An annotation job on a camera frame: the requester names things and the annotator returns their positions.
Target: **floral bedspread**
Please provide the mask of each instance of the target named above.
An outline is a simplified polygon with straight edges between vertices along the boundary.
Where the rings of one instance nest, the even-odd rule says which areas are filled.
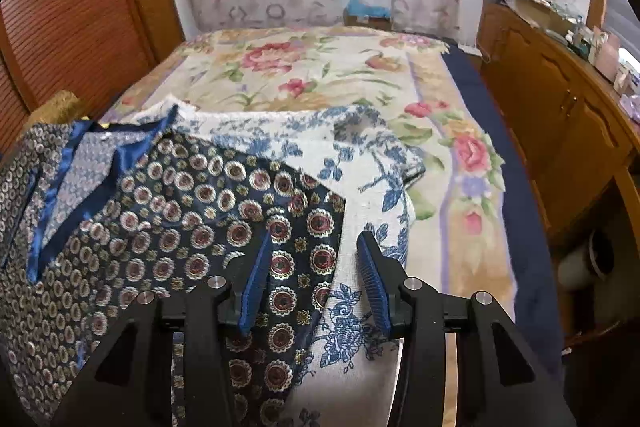
[[[466,109],[442,60],[447,51],[441,41],[368,28],[223,30],[176,49],[103,121],[126,121],[170,94],[208,112],[372,106],[426,168],[408,191],[416,221],[407,273],[444,293],[487,290],[513,317],[503,161]],[[360,145],[357,139],[355,133],[340,138]],[[335,163],[326,169],[330,176],[339,171]],[[388,204],[397,203],[389,197]],[[386,253],[406,241],[374,232]],[[454,343],[447,348],[444,425],[454,425]]]

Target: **navy blue bed sheet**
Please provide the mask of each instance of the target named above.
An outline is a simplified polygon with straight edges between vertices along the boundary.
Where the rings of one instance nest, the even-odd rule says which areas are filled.
[[[494,100],[468,57],[452,44],[442,55],[471,115],[504,158],[502,215],[517,282],[516,325],[552,377],[561,381],[562,328],[545,231],[527,171]]]

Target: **silver bolt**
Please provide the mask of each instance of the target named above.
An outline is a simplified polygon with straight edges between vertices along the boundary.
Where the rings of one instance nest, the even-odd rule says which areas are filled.
[[[409,290],[416,291],[422,288],[422,281],[417,277],[407,277],[404,280],[404,287]]]
[[[476,293],[476,301],[486,305],[491,304],[494,301],[494,298],[489,292],[478,292]]]
[[[209,277],[209,280],[207,281],[209,288],[213,288],[214,290],[222,288],[225,284],[226,279],[222,277],[222,275],[214,275],[213,277]]]
[[[153,301],[156,298],[156,294],[150,291],[142,292],[138,295],[138,302],[140,304],[149,304],[149,302]]]

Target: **white bucket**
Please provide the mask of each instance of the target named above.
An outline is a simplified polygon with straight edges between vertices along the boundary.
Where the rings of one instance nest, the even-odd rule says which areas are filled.
[[[558,283],[569,291],[604,280],[613,270],[613,249],[604,232],[593,230],[586,243],[568,254],[558,266]]]

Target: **bed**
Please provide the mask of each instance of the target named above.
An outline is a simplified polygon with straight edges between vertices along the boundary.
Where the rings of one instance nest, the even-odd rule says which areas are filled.
[[[455,44],[342,26],[203,34],[128,89],[102,121],[140,121],[140,111],[153,119],[167,96],[211,112],[353,103],[380,111],[426,166],[408,192],[417,217],[408,273],[456,295],[490,291],[561,380],[550,255],[527,173],[481,78]],[[383,238],[381,245],[392,254],[400,242]],[[455,350],[448,346],[445,425],[453,425]]]

